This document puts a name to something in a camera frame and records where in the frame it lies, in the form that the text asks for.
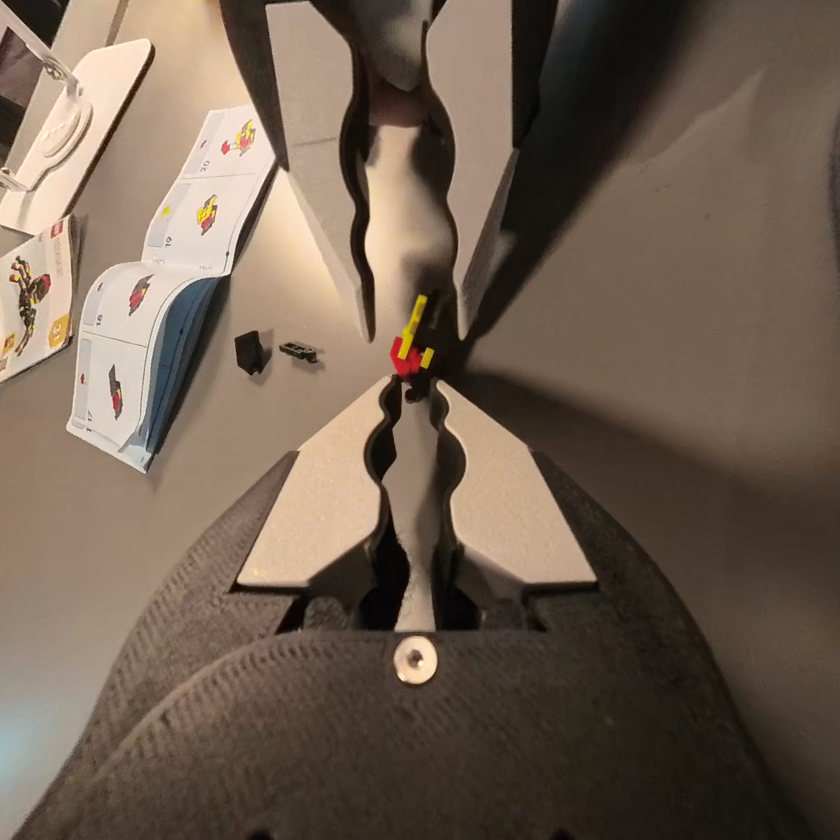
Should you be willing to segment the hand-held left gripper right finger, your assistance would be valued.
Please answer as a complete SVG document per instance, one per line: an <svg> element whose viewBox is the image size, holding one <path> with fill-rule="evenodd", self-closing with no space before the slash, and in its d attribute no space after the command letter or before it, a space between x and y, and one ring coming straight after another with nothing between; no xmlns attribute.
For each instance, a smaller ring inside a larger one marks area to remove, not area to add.
<svg viewBox="0 0 840 840"><path fill-rule="evenodd" d="M485 610L595 587L595 571L530 447L444 381L434 382L429 397L440 481L440 600L462 597Z"/></svg>

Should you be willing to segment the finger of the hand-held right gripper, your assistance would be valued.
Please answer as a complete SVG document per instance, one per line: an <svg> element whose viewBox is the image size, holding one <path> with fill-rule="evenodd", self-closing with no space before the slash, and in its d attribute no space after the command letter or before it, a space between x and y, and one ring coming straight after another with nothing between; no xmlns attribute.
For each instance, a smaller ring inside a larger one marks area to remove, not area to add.
<svg viewBox="0 0 840 840"><path fill-rule="evenodd" d="M519 152L513 142L512 2L444 2L425 35L430 88L454 142L447 207L455 226L458 337L466 340L490 285L490 264Z"/></svg>
<svg viewBox="0 0 840 840"><path fill-rule="evenodd" d="M375 337L364 240L371 138L360 51L313 3L270 3L266 18L290 186L362 339Z"/></svg>

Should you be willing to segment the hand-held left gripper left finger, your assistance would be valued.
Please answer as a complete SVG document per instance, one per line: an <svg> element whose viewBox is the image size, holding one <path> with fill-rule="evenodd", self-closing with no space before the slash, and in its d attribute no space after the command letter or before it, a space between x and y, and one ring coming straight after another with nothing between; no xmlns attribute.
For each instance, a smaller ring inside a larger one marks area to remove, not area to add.
<svg viewBox="0 0 840 840"><path fill-rule="evenodd" d="M383 478L402 396L398 378L381 378L291 454L237 587L399 613L403 548Z"/></svg>

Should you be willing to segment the black red yellow lego assembly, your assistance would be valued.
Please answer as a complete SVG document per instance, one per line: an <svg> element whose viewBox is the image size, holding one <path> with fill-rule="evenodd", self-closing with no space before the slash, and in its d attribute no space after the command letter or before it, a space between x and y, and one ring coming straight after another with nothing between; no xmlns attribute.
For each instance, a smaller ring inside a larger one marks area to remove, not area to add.
<svg viewBox="0 0 840 840"><path fill-rule="evenodd" d="M392 344L390 357L396 374L407 385L407 403L421 402L431 385L438 342L433 324L438 298L437 291L418 295L406 326Z"/></svg>

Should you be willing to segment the black lego slope piece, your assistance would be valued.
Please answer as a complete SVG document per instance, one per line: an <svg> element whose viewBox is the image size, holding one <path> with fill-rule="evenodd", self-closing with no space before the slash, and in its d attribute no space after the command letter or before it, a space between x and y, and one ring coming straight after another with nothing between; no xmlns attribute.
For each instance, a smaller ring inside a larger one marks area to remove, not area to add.
<svg viewBox="0 0 840 840"><path fill-rule="evenodd" d="M262 375L271 358L271 348L265 344L264 334L251 330L234 338L236 363L240 370L250 376Z"/></svg>

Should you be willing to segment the clear plastic stand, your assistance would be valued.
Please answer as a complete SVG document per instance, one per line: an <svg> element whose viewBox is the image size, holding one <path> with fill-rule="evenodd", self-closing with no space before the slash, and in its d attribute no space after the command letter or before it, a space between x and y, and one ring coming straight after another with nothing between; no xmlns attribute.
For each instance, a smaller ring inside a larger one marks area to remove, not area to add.
<svg viewBox="0 0 840 840"><path fill-rule="evenodd" d="M28 51L36 56L47 75L63 85L62 95L57 99L26 158L26 162L32 161L34 164L34 170L29 171L32 176L21 181L5 166L1 169L2 187L13 193L30 193L48 172L57 168L74 151L88 131L92 104L84 97L77 76L52 48L4 2L1 2L1 8L5 24L21 38Z"/></svg>

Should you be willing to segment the open instruction booklet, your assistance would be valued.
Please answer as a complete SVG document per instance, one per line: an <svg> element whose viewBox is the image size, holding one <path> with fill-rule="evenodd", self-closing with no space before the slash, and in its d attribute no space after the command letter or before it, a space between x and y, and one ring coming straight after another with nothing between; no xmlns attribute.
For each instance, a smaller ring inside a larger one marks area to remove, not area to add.
<svg viewBox="0 0 840 840"><path fill-rule="evenodd" d="M107 269L87 293L70 434L148 471L209 304L276 165L252 103L208 112L141 257Z"/></svg>

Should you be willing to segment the closed instruction booklet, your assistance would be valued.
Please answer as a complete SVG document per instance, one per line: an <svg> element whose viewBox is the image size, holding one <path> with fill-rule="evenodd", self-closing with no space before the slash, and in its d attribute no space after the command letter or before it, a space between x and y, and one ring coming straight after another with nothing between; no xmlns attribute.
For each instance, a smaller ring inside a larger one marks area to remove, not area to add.
<svg viewBox="0 0 840 840"><path fill-rule="evenodd" d="M77 228L71 213L1 258L1 383L70 344Z"/></svg>

